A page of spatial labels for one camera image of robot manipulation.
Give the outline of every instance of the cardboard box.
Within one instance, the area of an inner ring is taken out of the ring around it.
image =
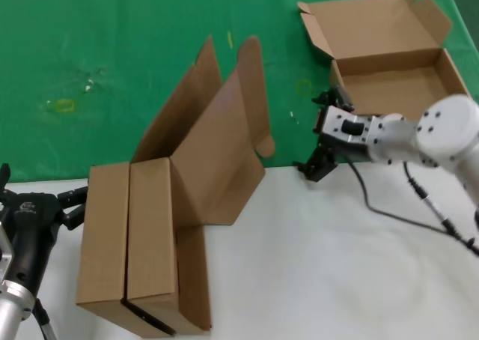
[[[467,94],[442,44],[452,22],[434,0],[298,3],[315,49],[333,58],[330,81],[361,115],[419,119],[449,94]]]
[[[76,302],[143,338],[211,327],[202,225],[231,225],[274,153],[261,48],[223,84],[211,38],[131,163],[91,169]]]

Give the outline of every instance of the green table surface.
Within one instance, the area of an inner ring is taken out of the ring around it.
[[[263,44],[277,151],[266,166],[306,160],[316,137],[311,96],[328,88],[297,1],[0,0],[0,162],[12,181],[87,177],[131,158],[145,127],[209,34],[227,76],[250,34]],[[479,94],[479,57],[453,0],[445,47]]]

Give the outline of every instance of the metal pole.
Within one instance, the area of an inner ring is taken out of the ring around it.
[[[0,340],[14,340],[22,322],[23,309],[15,302],[0,298]]]
[[[52,325],[50,325],[50,323],[43,325],[41,328],[46,340],[57,340],[57,337],[55,336]]]

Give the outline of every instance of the white table surface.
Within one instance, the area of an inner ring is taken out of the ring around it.
[[[436,224],[400,165],[361,164],[371,202]],[[411,166],[464,235],[474,207],[442,170]],[[58,193],[84,180],[11,184]],[[178,339],[474,339],[479,259],[454,241],[368,211],[347,166],[319,183],[293,168],[267,169],[231,227],[206,228],[210,333]],[[138,339],[75,305],[82,228],[62,228],[39,298],[59,339]],[[18,339],[42,339],[33,317]]]

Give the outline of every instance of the box flap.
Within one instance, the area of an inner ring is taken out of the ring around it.
[[[221,85],[213,39],[209,37],[196,63],[144,132],[132,163],[171,156]]]
[[[171,156],[198,215],[207,219],[251,149],[235,70]]]
[[[275,141],[269,125],[263,56],[257,37],[248,38],[239,48],[237,71],[251,143],[262,157],[271,157],[275,153]]]
[[[253,149],[238,168],[222,197],[208,216],[207,225],[233,225],[265,175]]]
[[[449,94],[464,94],[471,98],[447,49],[443,49],[436,62],[436,70]]]
[[[411,9],[438,45],[442,45],[452,29],[452,21],[434,0],[420,0]]]
[[[319,50],[326,53],[328,56],[334,58],[335,55],[333,54],[331,47],[329,46],[326,37],[324,36],[323,30],[321,29],[320,25],[317,22],[317,19],[312,14],[302,13],[301,14],[302,22],[306,27],[306,31],[308,32],[309,39],[313,43],[313,45],[318,48]]]
[[[204,228],[181,229],[176,238],[180,311],[207,331],[211,328],[211,310]]]
[[[129,163],[90,170],[76,303],[121,300],[124,293]]]
[[[452,26],[433,0],[337,0],[298,7],[314,46],[336,59],[438,49]]]
[[[128,300],[173,294],[176,291],[175,273],[170,161],[162,158],[132,164]]]
[[[329,84],[332,86],[339,85],[344,88],[343,78],[339,72],[338,63],[336,61],[331,62],[331,70],[329,74]]]

